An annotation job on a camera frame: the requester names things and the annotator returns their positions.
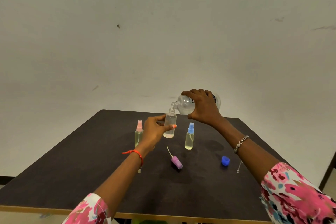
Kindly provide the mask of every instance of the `wall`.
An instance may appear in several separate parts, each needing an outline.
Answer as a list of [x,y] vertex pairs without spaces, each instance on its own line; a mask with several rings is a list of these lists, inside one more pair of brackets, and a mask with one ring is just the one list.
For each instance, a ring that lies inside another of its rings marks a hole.
[[0,175],[100,109],[166,112],[182,90],[205,88],[319,184],[336,150],[335,10],[335,0],[0,0]]

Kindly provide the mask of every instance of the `pink floral pattern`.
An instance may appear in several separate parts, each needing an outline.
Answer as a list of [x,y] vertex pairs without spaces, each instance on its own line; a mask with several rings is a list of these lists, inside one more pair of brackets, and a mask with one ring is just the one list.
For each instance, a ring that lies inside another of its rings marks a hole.
[[107,224],[108,208],[94,193],[86,198],[69,214],[62,224]]
[[336,220],[336,201],[285,163],[276,164],[261,183],[261,201],[273,223],[320,223]]

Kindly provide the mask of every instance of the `blue bottle cap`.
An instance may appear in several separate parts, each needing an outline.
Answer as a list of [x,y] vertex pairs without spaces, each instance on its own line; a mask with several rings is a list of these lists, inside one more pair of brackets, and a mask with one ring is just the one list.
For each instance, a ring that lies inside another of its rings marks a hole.
[[189,134],[194,133],[194,124],[192,122],[189,123],[188,133]]
[[227,167],[229,165],[229,163],[230,163],[230,159],[228,157],[223,156],[222,157],[222,165]]

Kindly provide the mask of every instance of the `orange thread wristband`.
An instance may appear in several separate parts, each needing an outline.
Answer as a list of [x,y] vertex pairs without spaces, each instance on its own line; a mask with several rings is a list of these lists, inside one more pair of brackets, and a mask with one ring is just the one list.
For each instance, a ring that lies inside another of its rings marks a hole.
[[142,158],[140,152],[138,152],[137,150],[129,150],[129,151],[126,151],[126,152],[122,152],[122,154],[131,154],[132,152],[135,152],[139,155],[139,157],[141,158],[141,167],[142,167],[142,165],[144,164],[144,159]]

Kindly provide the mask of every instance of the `wooden table edge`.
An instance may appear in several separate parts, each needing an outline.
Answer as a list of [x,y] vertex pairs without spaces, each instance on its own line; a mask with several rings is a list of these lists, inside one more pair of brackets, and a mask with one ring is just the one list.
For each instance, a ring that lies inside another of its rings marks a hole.
[[[0,205],[0,212],[68,215],[69,213],[72,212],[72,210]],[[115,218],[138,219],[138,220],[180,221],[180,222],[194,222],[194,223],[195,222],[196,223],[213,223],[213,224],[270,224],[271,223],[270,221],[212,219],[212,218],[199,218],[199,217],[186,217],[186,216],[152,215],[152,214],[142,214],[142,213],[116,213]]]

